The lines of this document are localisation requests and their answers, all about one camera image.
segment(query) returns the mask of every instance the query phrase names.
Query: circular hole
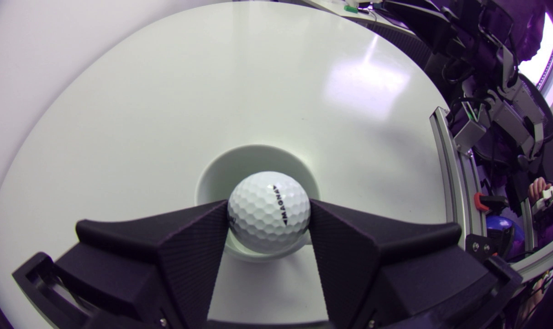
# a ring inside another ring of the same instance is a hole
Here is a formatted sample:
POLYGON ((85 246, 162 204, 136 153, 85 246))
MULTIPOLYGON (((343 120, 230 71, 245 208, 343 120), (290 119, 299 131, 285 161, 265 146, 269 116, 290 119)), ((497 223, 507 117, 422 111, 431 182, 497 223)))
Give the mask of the circular hole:
POLYGON ((293 154, 268 145, 229 150, 203 171, 195 189, 195 205, 225 200, 240 181, 259 171, 278 171, 293 177, 309 198, 320 199, 316 181, 307 166, 293 154))
MULTIPOLYGON (((293 154, 268 145, 248 145, 229 150, 212 161, 203 171, 195 189, 195 205, 225 200, 240 181, 260 171, 278 171, 293 177, 309 198, 320 200, 316 181, 307 166, 293 154)), ((260 254, 249 250, 228 231, 227 254, 249 262, 277 260, 311 244, 309 232, 293 246, 277 254, 260 254)))

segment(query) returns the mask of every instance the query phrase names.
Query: white golf ball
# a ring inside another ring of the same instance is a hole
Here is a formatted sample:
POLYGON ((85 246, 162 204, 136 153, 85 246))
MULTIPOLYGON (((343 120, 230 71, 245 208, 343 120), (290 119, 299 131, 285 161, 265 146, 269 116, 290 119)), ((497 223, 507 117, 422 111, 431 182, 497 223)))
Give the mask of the white golf ball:
POLYGON ((241 181, 228 200, 230 229, 245 247, 274 254, 294 245, 307 231, 307 193, 288 175, 262 171, 241 181))

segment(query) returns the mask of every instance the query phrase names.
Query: white wall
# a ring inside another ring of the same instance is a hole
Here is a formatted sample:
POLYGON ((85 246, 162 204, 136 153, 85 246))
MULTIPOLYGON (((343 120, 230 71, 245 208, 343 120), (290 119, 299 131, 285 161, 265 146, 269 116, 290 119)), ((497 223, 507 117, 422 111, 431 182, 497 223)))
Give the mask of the white wall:
POLYGON ((99 56, 163 17, 227 1, 0 0, 0 186, 41 115, 99 56))

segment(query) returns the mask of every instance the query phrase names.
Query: white tabletop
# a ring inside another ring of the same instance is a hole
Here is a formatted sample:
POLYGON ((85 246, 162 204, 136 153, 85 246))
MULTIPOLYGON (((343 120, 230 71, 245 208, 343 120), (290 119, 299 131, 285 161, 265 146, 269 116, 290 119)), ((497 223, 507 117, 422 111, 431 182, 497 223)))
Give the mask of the white tabletop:
MULTIPOLYGON (((0 306, 16 328, 48 327, 12 271, 39 250, 59 258, 79 219, 193 206, 205 167, 246 144, 295 154, 326 202, 443 223, 436 106, 405 54, 326 12, 236 2, 162 19, 82 73, 16 156, 0 190, 0 306)), ((311 246, 266 264, 224 255, 209 318, 325 320, 311 246)))

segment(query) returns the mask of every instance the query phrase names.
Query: green object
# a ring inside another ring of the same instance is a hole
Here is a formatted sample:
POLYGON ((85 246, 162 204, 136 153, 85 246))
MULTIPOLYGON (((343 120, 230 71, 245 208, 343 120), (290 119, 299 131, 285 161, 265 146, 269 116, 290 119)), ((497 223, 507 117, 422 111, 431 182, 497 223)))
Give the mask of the green object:
POLYGON ((348 12, 353 12, 353 13, 358 13, 358 9, 355 8, 355 7, 352 7, 350 5, 345 5, 345 7, 343 7, 345 9, 345 11, 348 11, 348 12))

